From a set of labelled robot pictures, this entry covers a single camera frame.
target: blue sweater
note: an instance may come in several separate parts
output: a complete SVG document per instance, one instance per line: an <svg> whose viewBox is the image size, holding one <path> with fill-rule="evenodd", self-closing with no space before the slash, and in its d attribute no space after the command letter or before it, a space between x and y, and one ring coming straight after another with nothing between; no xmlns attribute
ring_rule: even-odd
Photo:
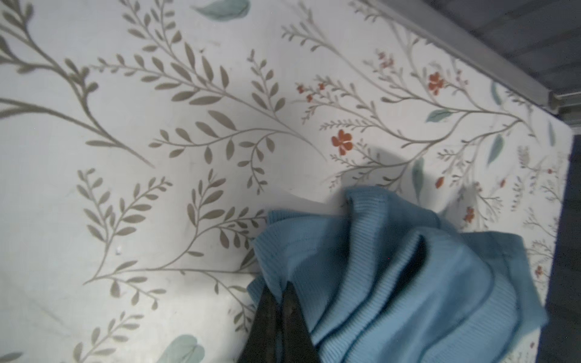
<svg viewBox="0 0 581 363"><path fill-rule="evenodd" d="M376 187L348 189L344 217L274 210L254 241L280 302L295 285L323 363L497 362L547 316L519 236L457 233Z"/></svg>

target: red flower print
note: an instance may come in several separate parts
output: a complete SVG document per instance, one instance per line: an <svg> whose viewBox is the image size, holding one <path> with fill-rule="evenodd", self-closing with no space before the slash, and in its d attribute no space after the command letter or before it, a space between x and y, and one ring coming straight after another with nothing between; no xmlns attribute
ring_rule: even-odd
<svg viewBox="0 0 581 363"><path fill-rule="evenodd" d="M339 148L339 154L345 155L347 151L353 148L351 141L351 134L345 134L343 130L339 130L337 137L333 136L331 142L333 146Z"/></svg>
<svg viewBox="0 0 581 363"><path fill-rule="evenodd" d="M390 58L389 60L383 62L380 64L380 66L385 69L385 68L389 68L393 65L393 58Z"/></svg>
<svg viewBox="0 0 581 363"><path fill-rule="evenodd" d="M428 88L433 92L434 96L437 96L440 89L444 88L444 79L440 78L440 72L430 74Z"/></svg>
<svg viewBox="0 0 581 363"><path fill-rule="evenodd" d="M464 221L472 223L473 219L474 219L474 208L472 207L466 208L466 215L464 216Z"/></svg>
<svg viewBox="0 0 581 363"><path fill-rule="evenodd" d="M436 181L436 189L440 189L442 184L444 184L444 177L439 177Z"/></svg>

